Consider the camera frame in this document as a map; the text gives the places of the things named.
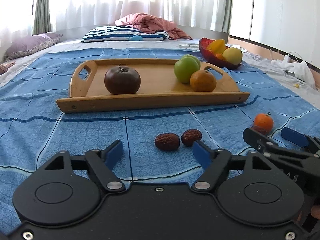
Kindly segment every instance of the red bowl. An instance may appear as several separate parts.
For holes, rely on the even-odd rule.
[[[205,60],[207,62],[209,62],[212,65],[218,66],[220,68],[226,67],[227,69],[231,69],[231,70],[235,70],[238,67],[241,66],[241,64],[238,65],[233,65],[230,62],[227,62],[225,60],[221,60],[215,57],[215,55],[213,55],[212,52],[210,52],[209,50],[207,50],[206,48],[209,46],[209,44],[211,42],[213,42],[215,40],[209,40],[207,38],[202,38],[201,40],[199,40],[199,50],[201,55],[205,58]]]

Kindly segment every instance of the green plum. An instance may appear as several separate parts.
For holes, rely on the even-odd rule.
[[[189,83],[192,74],[199,70],[199,65],[194,58],[183,57],[174,64],[173,70],[181,83]]]
[[[191,54],[186,54],[186,55],[183,55],[181,58],[184,58],[184,57],[192,57],[192,58],[194,58],[196,60],[196,62],[198,63],[198,65],[199,65],[198,70],[200,69],[201,63],[200,63],[200,60],[196,56],[193,56]]]

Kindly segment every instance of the blue cloth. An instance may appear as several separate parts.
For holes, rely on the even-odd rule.
[[[78,155],[104,149],[120,139],[124,156],[113,172],[126,185],[132,181],[193,183],[203,170],[191,148],[181,144],[176,152],[161,152],[154,146],[156,135],[173,132],[181,136],[188,129],[199,129],[208,146],[245,155],[250,147],[243,141],[243,130],[258,113],[270,112],[274,120],[271,135],[280,146],[297,148],[281,138],[284,126],[320,137],[320,111],[246,63],[235,71],[224,69],[241,91],[251,93],[238,105],[63,114],[55,103],[68,97],[70,78],[86,60],[179,59],[184,54],[204,61],[199,52],[182,49],[85,49],[45,54],[0,88],[0,230],[7,234],[20,224],[12,206],[15,188],[59,150]],[[84,172],[75,173],[85,176]]]
[[[166,31],[143,33],[129,26],[102,26],[89,31],[82,42],[92,41],[163,41],[169,38]]]

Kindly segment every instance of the small orange fruit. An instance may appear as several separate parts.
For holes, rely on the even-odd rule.
[[[217,86],[217,80],[209,70],[200,69],[192,74],[190,86],[194,92],[212,92]]]
[[[215,55],[216,58],[221,59],[221,60],[225,60],[225,58],[222,56],[222,54],[216,54]]]
[[[271,132],[273,127],[273,120],[270,116],[270,112],[267,114],[257,114],[253,121],[253,125],[253,129],[262,134]]]

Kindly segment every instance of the striped pillow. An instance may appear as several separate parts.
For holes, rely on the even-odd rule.
[[[89,31],[81,42],[92,41],[163,41],[169,38],[165,31],[143,33],[129,26],[102,26]]]

